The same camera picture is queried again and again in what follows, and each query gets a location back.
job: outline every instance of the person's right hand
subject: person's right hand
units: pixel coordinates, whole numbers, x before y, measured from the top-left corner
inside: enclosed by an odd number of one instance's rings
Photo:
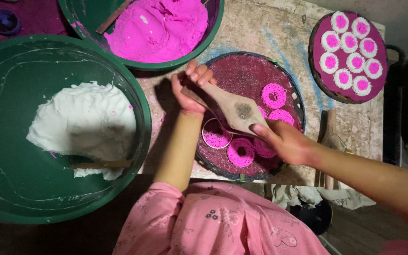
[[[252,130],[268,142],[282,160],[291,165],[313,164],[315,160],[313,151],[319,145],[317,142],[303,135],[289,123],[265,120],[271,130],[262,124],[253,125]]]

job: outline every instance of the white rice cracker ring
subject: white rice cracker ring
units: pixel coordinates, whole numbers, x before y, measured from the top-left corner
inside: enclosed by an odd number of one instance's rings
[[[338,57],[330,52],[326,52],[320,56],[320,68],[322,71],[332,74],[338,70]]]
[[[371,83],[365,76],[357,76],[352,84],[355,94],[364,97],[371,92]]]
[[[341,35],[341,49],[346,53],[354,53],[358,49],[358,40],[351,32],[345,32]]]
[[[331,16],[331,28],[333,28],[333,31],[337,32],[338,34],[344,33],[349,28],[348,20],[349,19],[343,12],[336,11]]]
[[[340,89],[346,90],[352,87],[352,74],[346,68],[336,71],[333,80]]]
[[[371,31],[370,23],[362,17],[358,17],[352,22],[352,33],[355,37],[363,39],[365,38]]]
[[[320,44],[328,52],[335,52],[340,48],[340,37],[334,31],[327,31],[320,38]]]
[[[353,73],[363,72],[365,69],[365,58],[360,53],[354,52],[347,57],[346,65]]]
[[[365,64],[365,74],[371,79],[377,79],[382,75],[382,64],[377,59],[368,59]]]
[[[368,59],[377,55],[377,44],[371,38],[365,38],[360,42],[360,52]]]

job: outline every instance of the small blue bowl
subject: small blue bowl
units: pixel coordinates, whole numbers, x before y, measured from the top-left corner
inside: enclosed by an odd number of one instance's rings
[[[17,16],[8,9],[0,9],[0,34],[10,36],[21,31],[21,22]]]

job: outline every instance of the hand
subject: hand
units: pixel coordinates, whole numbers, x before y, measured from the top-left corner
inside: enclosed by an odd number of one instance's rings
[[[185,69],[185,73],[173,74],[171,78],[172,90],[180,106],[185,111],[193,113],[204,113],[206,109],[202,105],[180,92],[184,87],[184,84],[186,82],[190,82],[187,76],[190,77],[191,81],[197,81],[198,85],[200,86],[207,84],[207,82],[210,82],[213,85],[217,85],[217,80],[215,80],[215,78],[213,77],[212,70],[208,69],[205,64],[196,67],[197,65],[198,62],[192,60],[188,63],[187,68]]]
[[[315,161],[314,148],[319,144],[292,125],[271,119],[265,119],[270,129],[262,124],[255,124],[252,127],[254,133],[276,151],[278,156],[291,165],[312,165]]]

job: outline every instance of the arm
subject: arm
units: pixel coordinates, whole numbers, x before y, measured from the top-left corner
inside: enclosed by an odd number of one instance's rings
[[[180,111],[154,182],[169,183],[180,191],[188,187],[203,117]]]
[[[284,122],[267,120],[253,131],[270,143],[287,163],[307,165],[332,176],[408,220],[408,170],[327,148]]]
[[[211,70],[206,65],[198,67],[195,60],[190,61],[185,74],[198,85],[217,84]],[[182,110],[180,111],[172,136],[163,154],[160,167],[157,170],[154,182],[169,183],[180,191],[188,187],[196,146],[201,131],[205,108],[180,91],[187,81],[185,74],[174,74],[171,78],[172,90]]]

